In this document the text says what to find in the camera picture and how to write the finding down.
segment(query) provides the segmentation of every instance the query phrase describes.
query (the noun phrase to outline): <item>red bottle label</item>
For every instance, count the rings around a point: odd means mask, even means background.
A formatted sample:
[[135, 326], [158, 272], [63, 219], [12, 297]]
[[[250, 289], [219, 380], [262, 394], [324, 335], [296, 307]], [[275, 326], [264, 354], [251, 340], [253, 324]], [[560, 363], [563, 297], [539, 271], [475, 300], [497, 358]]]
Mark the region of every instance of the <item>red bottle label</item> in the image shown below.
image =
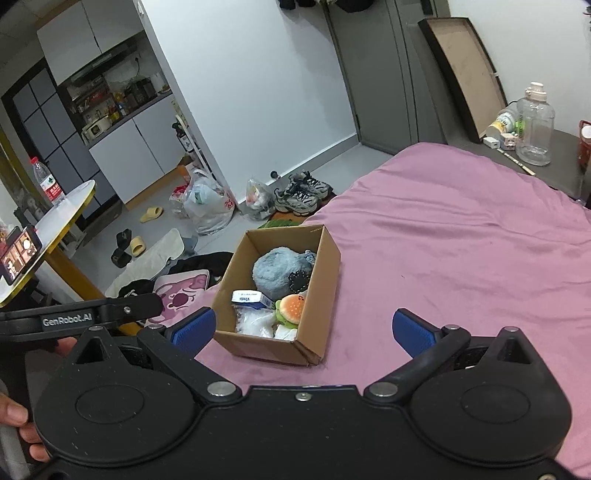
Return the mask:
[[49, 198], [49, 201], [53, 201], [61, 195], [61, 187], [53, 175], [48, 175], [45, 180], [41, 182], [41, 188]]

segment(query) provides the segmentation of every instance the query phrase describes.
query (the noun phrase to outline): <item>sneaker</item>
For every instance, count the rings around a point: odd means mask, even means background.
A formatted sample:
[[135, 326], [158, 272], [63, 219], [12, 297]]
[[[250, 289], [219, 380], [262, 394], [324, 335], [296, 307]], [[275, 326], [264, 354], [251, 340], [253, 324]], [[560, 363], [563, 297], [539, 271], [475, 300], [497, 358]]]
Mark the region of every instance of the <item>sneaker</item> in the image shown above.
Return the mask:
[[318, 198], [306, 193], [298, 182], [293, 181], [283, 192], [275, 189], [275, 208], [280, 212], [306, 216], [316, 211]]
[[317, 197], [319, 200], [324, 200], [326, 197], [328, 197], [330, 192], [332, 192], [332, 187], [328, 183], [315, 179], [312, 175], [310, 175], [310, 172], [306, 170], [292, 175], [290, 180], [299, 182], [301, 184], [300, 188], [302, 190], [314, 197]]

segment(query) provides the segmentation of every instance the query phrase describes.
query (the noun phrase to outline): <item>green mat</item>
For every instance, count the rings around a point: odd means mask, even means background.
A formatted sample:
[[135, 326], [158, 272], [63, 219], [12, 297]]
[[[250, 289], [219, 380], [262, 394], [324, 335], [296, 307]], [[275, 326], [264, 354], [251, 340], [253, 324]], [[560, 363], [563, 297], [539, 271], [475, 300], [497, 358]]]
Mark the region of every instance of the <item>green mat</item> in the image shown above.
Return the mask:
[[273, 228], [276, 226], [297, 226], [301, 222], [295, 222], [293, 220], [269, 220], [267, 223], [263, 223], [259, 228]]

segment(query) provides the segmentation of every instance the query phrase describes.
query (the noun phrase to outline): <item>yellow table leg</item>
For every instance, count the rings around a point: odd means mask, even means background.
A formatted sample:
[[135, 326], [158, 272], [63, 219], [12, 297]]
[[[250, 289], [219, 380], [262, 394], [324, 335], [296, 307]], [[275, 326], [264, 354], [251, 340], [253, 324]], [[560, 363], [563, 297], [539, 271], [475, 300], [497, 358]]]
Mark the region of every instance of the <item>yellow table leg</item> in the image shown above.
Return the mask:
[[[82, 300], [105, 298], [102, 292], [88, 280], [86, 275], [59, 248], [46, 255], [45, 260], [70, 288], [82, 297]], [[119, 330], [126, 335], [133, 336], [140, 331], [140, 326], [137, 323], [127, 323], [119, 327]]]

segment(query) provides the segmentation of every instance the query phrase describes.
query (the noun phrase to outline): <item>phone screen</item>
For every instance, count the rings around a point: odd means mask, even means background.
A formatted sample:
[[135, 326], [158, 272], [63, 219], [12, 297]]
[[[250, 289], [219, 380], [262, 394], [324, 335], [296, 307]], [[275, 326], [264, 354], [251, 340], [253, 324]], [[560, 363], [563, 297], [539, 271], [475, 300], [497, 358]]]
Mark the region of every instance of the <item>phone screen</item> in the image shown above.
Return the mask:
[[11, 282], [16, 280], [18, 274], [36, 253], [37, 247], [31, 240], [29, 233], [24, 231], [2, 256], [2, 263]]

